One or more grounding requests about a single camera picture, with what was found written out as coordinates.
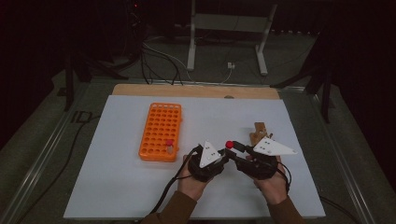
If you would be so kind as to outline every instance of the hand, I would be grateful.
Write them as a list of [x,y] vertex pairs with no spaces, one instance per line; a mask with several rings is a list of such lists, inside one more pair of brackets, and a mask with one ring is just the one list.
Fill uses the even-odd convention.
[[196,180],[194,177],[191,176],[188,167],[189,163],[187,162],[186,165],[183,167],[183,170],[180,172],[179,177],[189,177],[178,180],[177,190],[191,197],[195,201],[198,201],[204,193],[204,189],[206,185],[210,182],[210,180],[206,183]]
[[[281,172],[285,173],[285,169],[280,163],[277,168]],[[286,180],[279,172],[275,172],[275,174],[269,179],[259,180],[254,177],[251,178],[253,179],[254,184],[262,191],[262,195],[269,204],[278,204],[288,198],[288,193],[286,192]]]

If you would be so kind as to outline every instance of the dark background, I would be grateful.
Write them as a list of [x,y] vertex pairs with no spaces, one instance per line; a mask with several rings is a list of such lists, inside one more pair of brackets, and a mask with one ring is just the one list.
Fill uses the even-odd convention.
[[[52,91],[51,78],[64,69],[65,43],[111,61],[120,43],[123,1],[10,1],[0,3],[0,147]],[[187,25],[191,5],[182,0],[140,1],[141,19],[160,34]],[[202,0],[197,10],[251,15],[247,3]],[[393,1],[294,1],[279,5],[275,34],[292,31],[318,36],[303,71],[326,64],[361,127],[381,168],[396,189],[393,77],[396,75],[396,6]]]

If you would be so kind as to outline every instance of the sleeve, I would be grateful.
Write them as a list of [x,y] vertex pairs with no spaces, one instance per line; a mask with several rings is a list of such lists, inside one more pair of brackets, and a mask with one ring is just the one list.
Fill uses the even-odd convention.
[[276,224],[304,224],[305,221],[294,207],[290,197],[279,204],[268,204],[271,218]]
[[186,194],[175,191],[161,213],[147,215],[141,224],[186,224],[197,202]]

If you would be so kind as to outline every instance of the black cable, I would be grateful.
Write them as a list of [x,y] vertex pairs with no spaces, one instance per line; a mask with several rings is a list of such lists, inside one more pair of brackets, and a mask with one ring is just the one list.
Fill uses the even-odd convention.
[[147,52],[145,52],[145,54],[150,55],[150,56],[153,56],[153,57],[165,59],[165,60],[169,61],[169,62],[176,68],[176,74],[175,74],[175,76],[174,76],[173,79],[172,79],[172,83],[170,83],[171,85],[174,85],[174,84],[175,84],[176,78],[177,78],[177,77],[180,78],[180,72],[179,72],[179,70],[178,70],[177,65],[176,65],[169,57],[167,57],[166,55],[162,55],[162,54],[161,54],[161,56],[160,56],[160,55],[155,55],[155,54],[151,54],[151,53],[147,53]]
[[[210,36],[213,35],[216,39],[212,40]],[[208,34],[198,37],[195,39],[195,45],[196,46],[207,46],[207,45],[231,45],[234,43],[237,43],[238,41],[241,40],[246,40],[248,38],[248,33],[244,32],[241,37],[237,38],[232,38],[230,41],[223,41],[222,38],[227,38],[230,39],[231,37],[224,36],[221,33],[215,32],[211,30]]]
[[344,207],[342,207],[338,203],[335,203],[335,202],[333,202],[333,201],[331,201],[331,200],[329,200],[329,199],[327,199],[327,198],[325,198],[323,196],[320,196],[320,195],[319,195],[319,198],[320,198],[321,201],[323,201],[323,202],[331,205],[332,207],[338,209],[339,211],[343,212],[345,215],[350,217],[350,219],[352,219],[353,222],[355,222],[356,224],[361,224],[361,222],[357,218],[355,218],[352,214],[350,214],[350,212],[348,212]]
[[159,54],[159,55],[161,55],[161,56],[159,56],[159,55],[154,55],[154,54],[150,54],[150,53],[148,53],[148,52],[144,52],[144,53],[146,53],[147,55],[154,56],[154,57],[158,57],[158,58],[162,58],[162,59],[167,60],[169,63],[171,63],[171,64],[175,67],[176,74],[175,74],[175,76],[174,76],[173,79],[172,79],[172,83],[170,83],[170,84],[171,84],[171,85],[174,85],[174,84],[175,84],[176,78],[178,78],[179,81],[180,81],[180,84],[183,85],[183,82],[181,81],[180,70],[178,69],[178,67],[177,67],[177,65],[175,64],[175,62],[174,62],[168,55],[166,55],[166,54],[164,54],[164,53],[162,53],[162,52],[159,52],[159,51],[157,51],[157,50],[151,49],[151,48],[145,48],[145,47],[142,47],[142,48],[145,49],[145,50],[149,50],[149,51],[152,51],[152,52],[154,52],[154,53],[157,53],[157,54]]
[[100,116],[97,117],[93,117],[91,119],[89,119],[86,122],[83,122],[81,124],[81,126],[79,126],[76,135],[73,139],[73,143],[72,146],[70,147],[70,151],[69,151],[69,155],[67,156],[67,160],[64,163],[64,166],[62,167],[61,171],[55,176],[55,178],[52,180],[52,182],[47,186],[47,188],[40,194],[40,196],[32,203],[32,205],[30,205],[30,207],[26,210],[26,212],[18,219],[18,221],[16,222],[17,224],[21,223],[23,221],[23,219],[30,213],[30,211],[32,211],[32,209],[37,205],[37,203],[44,197],[44,195],[46,195],[46,193],[50,190],[50,188],[52,188],[52,186],[56,183],[56,181],[59,179],[59,177],[61,177],[62,173],[64,172],[64,169],[67,167],[68,163],[70,162],[72,155],[73,155],[73,151],[74,151],[74,147],[75,144],[77,142],[78,139],[78,135],[81,132],[82,128],[89,122],[91,122],[93,119],[99,119]]
[[314,44],[315,44],[315,41],[314,41],[314,43],[310,44],[308,46],[308,48],[306,48],[306,50],[304,50],[302,53],[300,53],[297,57],[294,57],[293,59],[290,59],[290,60],[285,61],[283,63],[279,63],[279,64],[277,64],[277,65],[275,65],[275,66],[273,66],[271,68],[268,68],[268,73],[272,72],[275,68],[278,68],[279,66],[285,65],[287,63],[292,63],[292,62],[300,59],[304,54],[306,54],[312,48],[312,46],[314,46]]
[[[236,19],[235,25],[233,26],[233,31],[235,30],[236,26],[238,26],[238,23],[239,23],[239,16],[238,16],[238,18]],[[233,45],[228,49],[228,51],[227,51],[227,53],[226,53],[226,55],[225,55],[225,57],[224,57],[224,60],[223,60],[222,63],[220,64],[221,66],[223,66],[224,63],[227,61],[227,58],[228,58],[228,56],[230,55],[232,49],[233,49]]]
[[150,84],[152,84],[153,78],[151,76],[151,69],[149,67],[148,60],[146,59],[146,54],[142,53],[142,56],[143,56],[143,65],[145,65],[145,67],[148,68],[148,78],[150,79]]
[[282,172],[281,170],[279,170],[278,168],[276,168],[276,171],[282,175],[283,179],[285,179],[285,181],[286,181],[286,184],[285,184],[286,192],[289,193],[289,190],[290,190],[290,182],[289,182],[289,180],[288,180],[288,177],[285,175],[285,173],[283,173],[283,172]]
[[198,147],[195,147],[192,149],[192,151],[189,153],[189,155],[187,155],[186,159],[183,161],[183,163],[181,164],[180,168],[178,169],[177,173],[175,174],[174,177],[172,177],[172,179],[168,182],[168,184],[166,185],[165,189],[163,189],[163,194],[161,195],[160,200],[157,202],[157,204],[155,205],[155,207],[151,210],[150,214],[153,214],[155,212],[157,212],[158,208],[161,206],[161,204],[163,203],[163,200],[166,197],[166,194],[168,193],[169,189],[171,188],[171,186],[175,183],[175,181],[178,178],[183,178],[183,177],[178,177],[181,173],[181,171],[183,170],[184,166],[186,165],[186,163],[189,161],[192,153],[196,152],[198,150]]
[[235,64],[236,63],[244,63],[246,66],[247,66],[247,68],[250,70],[250,72],[251,72],[251,74],[253,74],[259,81],[260,81],[260,84],[261,85],[263,85],[264,84],[264,81],[265,81],[265,79],[267,79],[267,76],[262,76],[260,73],[258,74],[257,73],[257,71],[256,70],[253,70],[251,67],[250,67],[250,64],[248,64],[247,62],[245,62],[245,61],[236,61],[236,62],[234,62]]
[[150,84],[152,84],[152,80],[151,80],[151,82],[149,82],[148,79],[147,79],[147,77],[146,77],[146,74],[145,74],[145,66],[144,66],[144,57],[145,57],[145,56],[143,55],[143,53],[140,54],[140,67],[141,67],[141,69],[142,69],[143,78],[145,79],[146,83],[147,83],[148,85],[150,85]]
[[283,168],[285,168],[286,171],[288,172],[288,174],[289,174],[289,182],[288,183],[289,183],[289,185],[291,185],[291,172],[290,172],[289,168],[280,161],[278,163],[281,164],[283,166]]
[[146,58],[145,58],[145,61],[143,62],[143,64],[148,68],[148,70],[149,70],[149,77],[150,77],[150,79],[151,79],[151,83],[152,83],[152,77],[151,77],[151,73],[152,74],[154,74],[154,76],[156,76],[157,78],[159,78],[159,79],[161,79],[162,81],[165,81],[166,83],[168,83],[168,84],[172,84],[171,82],[169,82],[168,80],[166,80],[165,78],[163,78],[163,77],[161,77],[160,75],[158,75],[154,70],[152,70],[152,68],[149,66],[149,64],[147,63],[147,61],[146,61]]
[[[221,0],[219,0],[219,4],[218,4],[218,14],[219,14],[219,15],[222,14],[222,12],[221,12]],[[235,28],[236,28],[238,22],[239,22],[239,17],[238,17],[237,22],[236,22],[234,28],[232,29],[232,31],[235,30]],[[213,35],[214,37],[216,37],[216,38],[217,38],[217,41],[208,40],[207,38],[208,38],[210,35]],[[199,43],[199,40],[202,40],[202,41],[205,42],[206,44],[214,44],[214,45],[216,45],[216,44],[233,44],[233,43],[236,43],[236,42],[238,42],[238,41],[240,41],[240,40],[246,39],[246,38],[248,37],[248,32],[244,32],[243,37],[234,38],[232,41],[228,41],[228,42],[223,42],[223,41],[221,40],[221,37],[220,37],[220,36],[221,36],[221,31],[209,30],[209,32],[208,32],[207,34],[205,34],[203,37],[199,37],[199,38],[196,38],[196,39],[195,39],[195,45],[197,45],[197,46],[200,46],[200,45],[202,46],[202,45],[204,45],[204,44],[200,44],[200,43]]]

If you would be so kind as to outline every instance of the orange test tube rack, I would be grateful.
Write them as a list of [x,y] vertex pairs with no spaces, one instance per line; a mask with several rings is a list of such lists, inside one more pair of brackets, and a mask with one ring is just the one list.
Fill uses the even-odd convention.
[[139,148],[143,161],[175,161],[178,152],[178,134],[181,105],[152,103]]

